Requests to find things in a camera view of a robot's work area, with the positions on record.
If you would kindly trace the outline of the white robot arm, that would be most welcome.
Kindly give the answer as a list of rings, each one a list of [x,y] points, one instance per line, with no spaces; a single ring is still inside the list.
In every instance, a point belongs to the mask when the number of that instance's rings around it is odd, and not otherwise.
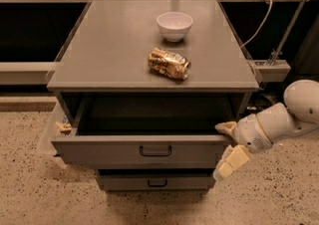
[[[215,129],[229,135],[229,145],[213,171],[221,181],[242,167],[251,154],[270,149],[283,136],[296,137],[319,127],[319,83],[300,80],[290,84],[283,95],[284,103],[250,114],[238,122],[218,123]]]

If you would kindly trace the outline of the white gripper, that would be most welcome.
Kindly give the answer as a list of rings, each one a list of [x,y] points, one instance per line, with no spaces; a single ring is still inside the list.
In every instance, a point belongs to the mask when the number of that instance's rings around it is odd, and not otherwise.
[[[218,123],[215,129],[223,134],[234,134],[234,139],[238,143],[235,147],[229,145],[224,151],[213,171],[216,181],[225,179],[243,166],[249,160],[250,152],[259,153],[272,147],[272,142],[262,129],[256,114],[244,117],[239,122]]]

